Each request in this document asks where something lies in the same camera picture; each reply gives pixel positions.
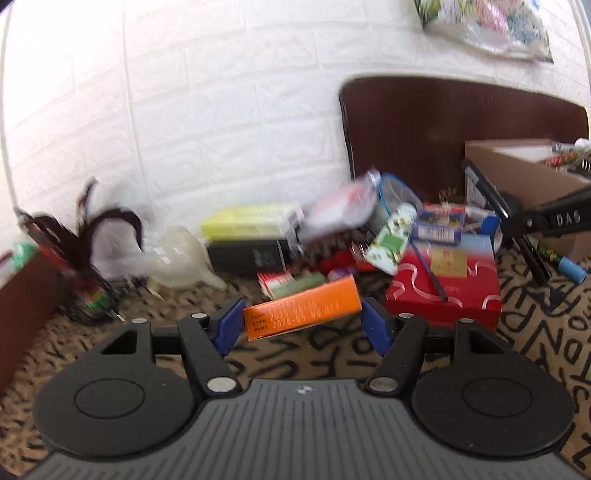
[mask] metal bolt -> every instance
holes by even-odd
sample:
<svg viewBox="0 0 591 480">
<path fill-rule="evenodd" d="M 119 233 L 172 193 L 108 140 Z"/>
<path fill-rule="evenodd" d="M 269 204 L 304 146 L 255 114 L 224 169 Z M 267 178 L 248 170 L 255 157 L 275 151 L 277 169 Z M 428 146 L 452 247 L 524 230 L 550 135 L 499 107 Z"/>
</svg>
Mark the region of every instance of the metal bolt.
<svg viewBox="0 0 591 480">
<path fill-rule="evenodd" d="M 398 388 L 398 382 L 390 377 L 376 377 L 369 382 L 374 392 L 389 393 Z"/>
<path fill-rule="evenodd" d="M 215 393 L 227 393 L 236 388 L 236 380 L 230 377 L 214 377 L 207 382 L 209 390 Z"/>
</svg>

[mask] blue gripper pad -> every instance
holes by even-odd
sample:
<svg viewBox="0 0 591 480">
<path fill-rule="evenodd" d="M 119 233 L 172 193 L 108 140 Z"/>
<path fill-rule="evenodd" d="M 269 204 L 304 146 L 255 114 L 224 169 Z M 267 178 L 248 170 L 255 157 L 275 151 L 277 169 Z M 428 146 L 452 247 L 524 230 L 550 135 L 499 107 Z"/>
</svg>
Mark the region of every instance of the blue gripper pad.
<svg viewBox="0 0 591 480">
<path fill-rule="evenodd" d="M 226 356 L 234 347 L 238 337 L 244 330 L 244 318 L 242 311 L 246 308 L 246 301 L 240 299 L 230 311 L 220 320 L 217 327 L 217 335 L 212 339 L 216 350 Z"/>
<path fill-rule="evenodd" d="M 361 328 L 380 356 L 384 356 L 393 340 L 386 320 L 366 301 L 361 302 Z"/>
</svg>

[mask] red box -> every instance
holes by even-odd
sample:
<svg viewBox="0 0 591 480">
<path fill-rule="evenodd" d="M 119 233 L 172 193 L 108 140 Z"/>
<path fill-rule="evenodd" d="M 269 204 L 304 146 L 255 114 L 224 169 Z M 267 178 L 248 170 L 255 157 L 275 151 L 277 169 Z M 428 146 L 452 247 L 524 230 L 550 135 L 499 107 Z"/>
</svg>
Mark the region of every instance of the red box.
<svg viewBox="0 0 591 480">
<path fill-rule="evenodd" d="M 490 237 L 464 234 L 456 246 L 415 243 L 449 301 L 443 302 L 437 295 L 427 271 L 409 247 L 386 293 L 388 311 L 414 313 L 437 326 L 453 326 L 457 319 L 466 317 L 494 330 L 502 303 Z"/>
</svg>

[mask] green packet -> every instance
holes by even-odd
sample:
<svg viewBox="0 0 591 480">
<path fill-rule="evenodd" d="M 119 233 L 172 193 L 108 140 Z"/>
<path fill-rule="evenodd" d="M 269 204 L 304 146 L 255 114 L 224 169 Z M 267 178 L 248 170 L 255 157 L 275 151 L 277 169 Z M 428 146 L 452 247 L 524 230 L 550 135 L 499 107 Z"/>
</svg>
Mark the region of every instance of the green packet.
<svg viewBox="0 0 591 480">
<path fill-rule="evenodd" d="M 269 294 L 271 295 L 271 299 L 282 299 L 283 297 L 288 297 L 295 293 L 299 293 L 304 290 L 309 290 L 310 288 L 320 287 L 326 283 L 326 277 L 320 272 L 306 272 L 302 273 L 297 278 L 294 278 L 293 281 L 281 285 L 279 287 L 273 288 Z"/>
<path fill-rule="evenodd" d="M 389 275 L 396 275 L 416 217 L 414 206 L 403 203 L 363 253 L 366 261 Z"/>
</svg>

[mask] plastic bag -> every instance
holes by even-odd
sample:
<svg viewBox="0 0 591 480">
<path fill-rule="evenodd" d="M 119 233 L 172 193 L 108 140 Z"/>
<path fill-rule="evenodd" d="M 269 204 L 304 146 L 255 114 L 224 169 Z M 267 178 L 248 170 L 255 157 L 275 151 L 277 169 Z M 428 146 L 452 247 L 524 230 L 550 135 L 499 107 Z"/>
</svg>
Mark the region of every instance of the plastic bag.
<svg viewBox="0 0 591 480">
<path fill-rule="evenodd" d="M 410 203 L 417 211 L 423 208 L 421 199 L 402 180 L 384 173 L 378 186 L 378 204 L 368 221 L 369 231 L 377 235 L 402 203 Z"/>
<path fill-rule="evenodd" d="M 226 289 L 226 283 L 209 270 L 205 247 L 183 226 L 166 230 L 154 248 L 150 280 L 173 290 L 191 288 L 198 281 Z"/>
<path fill-rule="evenodd" d="M 537 0 L 415 0 L 427 32 L 516 59 L 553 62 Z"/>
<path fill-rule="evenodd" d="M 298 239 L 306 244 L 335 232 L 351 230 L 368 221 L 378 201 L 376 191 L 381 176 L 369 170 L 361 179 L 323 197 L 305 212 Z"/>
</svg>

